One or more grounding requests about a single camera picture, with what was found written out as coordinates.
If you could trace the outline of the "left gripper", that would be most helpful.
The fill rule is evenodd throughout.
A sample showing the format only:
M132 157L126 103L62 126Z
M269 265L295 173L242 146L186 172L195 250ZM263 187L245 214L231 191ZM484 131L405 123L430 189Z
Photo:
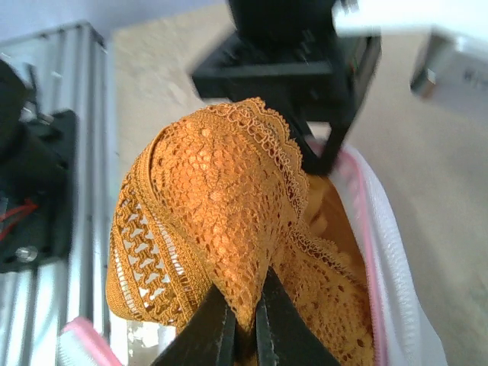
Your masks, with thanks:
M192 72L197 93L231 101L259 97L301 117L293 118L294 164L328 176L368 93L381 38L339 36L333 1L227 4L235 29ZM324 127L325 139L313 133Z

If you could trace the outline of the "white mesh laundry bag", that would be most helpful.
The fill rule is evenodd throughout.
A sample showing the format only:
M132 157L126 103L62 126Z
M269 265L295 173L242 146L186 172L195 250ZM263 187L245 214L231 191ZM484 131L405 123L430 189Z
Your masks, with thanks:
M342 148L331 174L368 273L379 365L445 365L445 351L413 284L384 187L357 149Z

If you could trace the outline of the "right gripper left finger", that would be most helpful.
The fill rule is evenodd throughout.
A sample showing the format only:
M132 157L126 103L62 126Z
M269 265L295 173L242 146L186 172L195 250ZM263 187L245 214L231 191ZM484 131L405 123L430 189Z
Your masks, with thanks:
M189 323L152 366L232 366L236 318L216 286L212 286Z

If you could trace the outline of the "orange mesh garment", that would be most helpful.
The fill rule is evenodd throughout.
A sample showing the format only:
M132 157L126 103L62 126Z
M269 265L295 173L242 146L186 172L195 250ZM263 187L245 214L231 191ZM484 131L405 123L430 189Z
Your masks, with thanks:
M182 331L212 286L253 365L268 269L343 365L373 365L364 260L328 178L307 175L284 118L258 98L163 128L126 174L110 233L106 298L117 316Z

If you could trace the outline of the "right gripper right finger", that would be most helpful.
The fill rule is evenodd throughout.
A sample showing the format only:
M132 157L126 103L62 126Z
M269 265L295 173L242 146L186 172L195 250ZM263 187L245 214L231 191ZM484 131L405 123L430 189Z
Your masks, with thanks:
M272 268L256 308L255 331L259 365L339 364L307 328Z

